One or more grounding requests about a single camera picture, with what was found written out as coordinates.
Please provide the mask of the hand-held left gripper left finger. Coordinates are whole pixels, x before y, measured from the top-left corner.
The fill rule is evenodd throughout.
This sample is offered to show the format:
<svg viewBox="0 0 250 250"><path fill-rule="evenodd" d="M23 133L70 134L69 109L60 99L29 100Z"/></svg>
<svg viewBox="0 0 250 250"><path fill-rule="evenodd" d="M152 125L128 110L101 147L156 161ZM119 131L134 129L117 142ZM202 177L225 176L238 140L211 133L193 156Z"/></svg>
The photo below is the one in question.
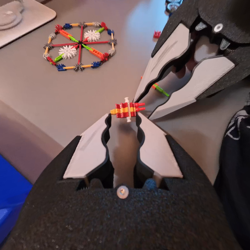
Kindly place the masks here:
<svg viewBox="0 0 250 250"><path fill-rule="evenodd" d="M82 179L88 185L92 179L99 179L103 186L112 186L112 163L107 147L110 127L111 114L105 114L80 135L64 180Z"/></svg>

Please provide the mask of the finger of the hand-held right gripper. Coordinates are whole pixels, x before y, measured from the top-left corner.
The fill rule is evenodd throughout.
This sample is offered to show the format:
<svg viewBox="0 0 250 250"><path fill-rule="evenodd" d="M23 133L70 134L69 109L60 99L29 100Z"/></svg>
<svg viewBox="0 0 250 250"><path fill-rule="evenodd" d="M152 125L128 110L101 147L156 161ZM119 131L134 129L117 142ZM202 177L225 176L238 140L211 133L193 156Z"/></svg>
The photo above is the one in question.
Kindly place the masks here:
<svg viewBox="0 0 250 250"><path fill-rule="evenodd" d="M194 68L188 83L173 92L166 103L148 117L154 120L196 102L196 98L227 74L235 64L223 56L203 59Z"/></svg>
<svg viewBox="0 0 250 250"><path fill-rule="evenodd" d="M180 23L157 53L150 58L133 99L134 102L139 102L149 92L154 83L162 80L164 74L171 71L174 63L183 60L182 57L189 50L190 44L191 33L189 28Z"/></svg>

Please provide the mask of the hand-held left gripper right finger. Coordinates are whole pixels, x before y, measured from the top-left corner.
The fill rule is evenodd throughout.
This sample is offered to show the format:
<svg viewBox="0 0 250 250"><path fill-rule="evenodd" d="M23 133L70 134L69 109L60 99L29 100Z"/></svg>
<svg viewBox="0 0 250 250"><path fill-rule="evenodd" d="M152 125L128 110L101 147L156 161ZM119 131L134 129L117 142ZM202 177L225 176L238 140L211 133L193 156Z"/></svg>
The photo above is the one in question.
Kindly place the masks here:
<svg viewBox="0 0 250 250"><path fill-rule="evenodd" d="M154 179L157 186L164 178L183 179L183 173L166 138L167 133L141 113L136 115L139 148L135 176L143 186L147 179Z"/></svg>

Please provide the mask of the orange ladder connector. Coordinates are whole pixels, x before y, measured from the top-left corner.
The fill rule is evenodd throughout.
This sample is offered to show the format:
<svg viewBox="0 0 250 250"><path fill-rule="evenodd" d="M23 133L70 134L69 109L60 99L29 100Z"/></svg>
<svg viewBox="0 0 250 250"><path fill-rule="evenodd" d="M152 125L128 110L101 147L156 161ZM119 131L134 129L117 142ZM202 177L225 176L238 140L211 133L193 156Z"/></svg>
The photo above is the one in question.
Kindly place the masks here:
<svg viewBox="0 0 250 250"><path fill-rule="evenodd" d="M153 88L154 90L156 90L156 89L157 89L157 86L158 86L158 83L154 83L154 84L152 85L152 88Z"/></svg>

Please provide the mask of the lime green rod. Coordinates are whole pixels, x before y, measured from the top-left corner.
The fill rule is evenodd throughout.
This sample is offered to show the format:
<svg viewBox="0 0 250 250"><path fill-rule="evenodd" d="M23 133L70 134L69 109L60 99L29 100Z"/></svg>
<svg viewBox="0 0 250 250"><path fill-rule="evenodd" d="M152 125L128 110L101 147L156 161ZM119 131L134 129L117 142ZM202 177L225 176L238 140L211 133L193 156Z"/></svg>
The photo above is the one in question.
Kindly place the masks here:
<svg viewBox="0 0 250 250"><path fill-rule="evenodd" d="M164 89L162 89L161 87L159 87L159 86L157 86L157 89L156 89L158 92L160 92L160 93L162 93L162 94L164 94L165 96L167 96L167 97L169 97L170 95L167 93L167 92L165 92L165 90Z"/></svg>

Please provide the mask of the colourful toy car model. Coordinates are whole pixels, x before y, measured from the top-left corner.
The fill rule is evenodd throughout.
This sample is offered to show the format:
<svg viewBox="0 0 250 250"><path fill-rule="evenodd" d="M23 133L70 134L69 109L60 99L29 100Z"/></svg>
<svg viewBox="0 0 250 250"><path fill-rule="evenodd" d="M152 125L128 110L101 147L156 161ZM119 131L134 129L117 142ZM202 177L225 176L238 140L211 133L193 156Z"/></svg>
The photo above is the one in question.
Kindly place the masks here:
<svg viewBox="0 0 250 250"><path fill-rule="evenodd" d="M166 0L165 13L170 17L174 11L183 3L183 0Z"/></svg>

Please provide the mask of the red yellow striped clip cluster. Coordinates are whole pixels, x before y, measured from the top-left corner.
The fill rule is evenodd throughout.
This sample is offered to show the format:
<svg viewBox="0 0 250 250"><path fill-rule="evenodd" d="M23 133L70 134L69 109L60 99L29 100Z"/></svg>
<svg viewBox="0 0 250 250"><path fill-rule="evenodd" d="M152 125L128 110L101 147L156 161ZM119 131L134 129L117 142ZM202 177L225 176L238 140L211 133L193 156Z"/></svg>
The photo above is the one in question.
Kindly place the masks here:
<svg viewBox="0 0 250 250"><path fill-rule="evenodd" d="M110 114L116 115L117 118L126 118L129 123L132 117L136 117L137 112L145 110L144 106L144 102L130 102L129 98L125 97L124 102L115 104L115 108L110 111Z"/></svg>

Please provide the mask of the blue bin with toy pieces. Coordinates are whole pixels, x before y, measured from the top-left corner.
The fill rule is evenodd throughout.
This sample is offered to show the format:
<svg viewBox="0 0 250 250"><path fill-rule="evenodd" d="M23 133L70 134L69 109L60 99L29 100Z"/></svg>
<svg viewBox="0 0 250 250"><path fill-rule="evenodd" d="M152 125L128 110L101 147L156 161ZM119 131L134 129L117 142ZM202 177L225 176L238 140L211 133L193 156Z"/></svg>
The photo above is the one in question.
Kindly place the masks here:
<svg viewBox="0 0 250 250"><path fill-rule="evenodd" d="M13 229L32 184L0 155L0 242Z"/></svg>

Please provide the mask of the colourful spoked wheel model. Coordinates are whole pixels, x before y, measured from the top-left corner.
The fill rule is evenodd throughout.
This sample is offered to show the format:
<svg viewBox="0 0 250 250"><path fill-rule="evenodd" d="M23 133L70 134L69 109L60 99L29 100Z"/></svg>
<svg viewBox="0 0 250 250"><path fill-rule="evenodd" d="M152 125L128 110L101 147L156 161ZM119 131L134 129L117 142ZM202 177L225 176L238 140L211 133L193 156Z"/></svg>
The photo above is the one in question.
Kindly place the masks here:
<svg viewBox="0 0 250 250"><path fill-rule="evenodd" d="M116 45L114 30L108 28L105 22L57 24L43 47L43 58L49 62L46 57L51 57L57 64L53 66L59 72L84 71L86 68L99 68L107 62L115 55ZM98 60L82 64L84 49Z"/></svg>

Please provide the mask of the person's right hand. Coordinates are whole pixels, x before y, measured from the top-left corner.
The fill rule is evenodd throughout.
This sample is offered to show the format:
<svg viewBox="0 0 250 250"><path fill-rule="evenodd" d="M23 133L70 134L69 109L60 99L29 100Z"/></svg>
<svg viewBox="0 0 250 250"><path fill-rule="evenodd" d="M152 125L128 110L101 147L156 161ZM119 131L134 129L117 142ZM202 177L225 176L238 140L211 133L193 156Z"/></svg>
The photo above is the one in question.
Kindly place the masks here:
<svg viewBox="0 0 250 250"><path fill-rule="evenodd" d="M195 59L191 58L182 68L174 67L172 71L177 76L178 79L181 79L185 76L186 70L192 72L192 70L194 69L196 65L197 65L197 62L195 61Z"/></svg>

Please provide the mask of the dark printed shirt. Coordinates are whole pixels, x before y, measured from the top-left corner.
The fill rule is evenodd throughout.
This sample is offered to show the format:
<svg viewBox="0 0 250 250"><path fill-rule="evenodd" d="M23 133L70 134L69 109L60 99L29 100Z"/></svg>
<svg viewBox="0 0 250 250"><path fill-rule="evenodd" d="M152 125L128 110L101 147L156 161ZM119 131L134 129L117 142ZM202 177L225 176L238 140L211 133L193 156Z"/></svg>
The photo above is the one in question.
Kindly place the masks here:
<svg viewBox="0 0 250 250"><path fill-rule="evenodd" d="M242 249L250 249L250 106L236 112L223 136L214 188Z"/></svg>

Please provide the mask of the clear round glass object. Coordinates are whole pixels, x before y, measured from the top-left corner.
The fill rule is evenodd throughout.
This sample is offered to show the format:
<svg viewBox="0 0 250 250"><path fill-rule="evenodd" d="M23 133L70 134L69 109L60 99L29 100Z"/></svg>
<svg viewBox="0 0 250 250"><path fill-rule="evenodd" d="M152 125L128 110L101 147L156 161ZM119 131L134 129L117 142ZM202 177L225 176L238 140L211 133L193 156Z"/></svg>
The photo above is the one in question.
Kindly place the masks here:
<svg viewBox="0 0 250 250"><path fill-rule="evenodd" d="M24 4L22 0L10 1L0 7L0 30L17 26L23 19Z"/></svg>

